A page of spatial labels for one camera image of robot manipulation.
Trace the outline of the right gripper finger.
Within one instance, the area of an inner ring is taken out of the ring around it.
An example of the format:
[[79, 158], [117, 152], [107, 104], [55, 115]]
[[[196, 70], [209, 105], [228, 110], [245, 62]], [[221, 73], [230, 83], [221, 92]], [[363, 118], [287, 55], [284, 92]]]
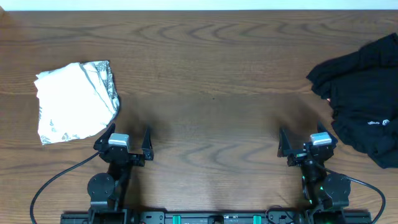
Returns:
[[333, 145], [335, 146], [338, 143], [337, 138], [332, 135], [326, 127], [319, 121], [317, 123], [317, 136], [316, 136], [316, 145]]
[[285, 133], [284, 128], [279, 129], [279, 147], [277, 151], [278, 157], [287, 157], [292, 151], [292, 146], [289, 139]]

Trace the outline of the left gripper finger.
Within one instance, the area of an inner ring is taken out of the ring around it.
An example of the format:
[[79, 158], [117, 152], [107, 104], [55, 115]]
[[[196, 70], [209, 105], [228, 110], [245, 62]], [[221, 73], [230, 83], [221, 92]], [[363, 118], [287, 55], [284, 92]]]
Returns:
[[116, 125], [112, 123], [110, 127], [95, 141], [93, 149], [98, 152], [106, 152], [109, 148], [108, 141], [114, 133]]
[[147, 128], [145, 131], [141, 149], [143, 151], [145, 160], [147, 160], [147, 161], [154, 160], [154, 151], [153, 151], [152, 142], [150, 139], [150, 128]]

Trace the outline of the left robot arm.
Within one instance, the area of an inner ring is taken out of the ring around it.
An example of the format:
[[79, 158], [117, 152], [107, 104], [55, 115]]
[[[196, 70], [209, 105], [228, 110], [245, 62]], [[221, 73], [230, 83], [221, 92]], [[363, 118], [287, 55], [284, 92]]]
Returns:
[[87, 191], [91, 198], [88, 210], [89, 224], [137, 223], [137, 215], [124, 208], [124, 197], [133, 167], [143, 167], [146, 161], [154, 159], [150, 139], [150, 128], [144, 133], [142, 153], [129, 152], [129, 135], [115, 132], [112, 124], [96, 141], [94, 150], [109, 164], [108, 171], [94, 175], [88, 182]]

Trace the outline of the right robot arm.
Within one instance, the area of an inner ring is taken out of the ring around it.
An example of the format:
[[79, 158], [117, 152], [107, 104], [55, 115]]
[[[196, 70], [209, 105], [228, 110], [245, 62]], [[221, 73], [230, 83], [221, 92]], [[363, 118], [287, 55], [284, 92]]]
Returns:
[[292, 217], [294, 223], [338, 223], [344, 222], [343, 209], [349, 205], [351, 181], [343, 174], [332, 172], [325, 162], [334, 155], [338, 143], [321, 123], [309, 142], [294, 149], [288, 132], [279, 129], [278, 157], [285, 157], [289, 167], [299, 167], [304, 198], [309, 206]]

